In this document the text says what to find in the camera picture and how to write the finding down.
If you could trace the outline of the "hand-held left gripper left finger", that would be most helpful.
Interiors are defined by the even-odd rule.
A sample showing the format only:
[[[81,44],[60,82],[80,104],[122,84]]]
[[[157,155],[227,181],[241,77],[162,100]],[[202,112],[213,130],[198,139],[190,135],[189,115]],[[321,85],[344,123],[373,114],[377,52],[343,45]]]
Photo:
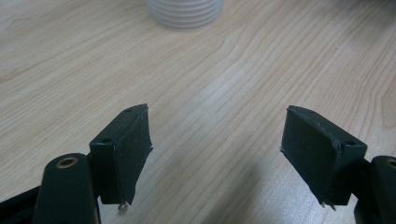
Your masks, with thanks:
[[[148,105],[122,110],[89,146],[95,196],[102,204],[117,204],[123,215],[134,200],[137,180],[153,149]]]

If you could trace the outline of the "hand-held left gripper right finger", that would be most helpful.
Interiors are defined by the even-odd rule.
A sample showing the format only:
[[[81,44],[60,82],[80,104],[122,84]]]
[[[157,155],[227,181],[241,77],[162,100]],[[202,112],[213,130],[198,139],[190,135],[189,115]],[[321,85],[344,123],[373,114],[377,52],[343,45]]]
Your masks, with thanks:
[[[321,204],[346,205],[367,145],[307,108],[291,105],[281,152]]]

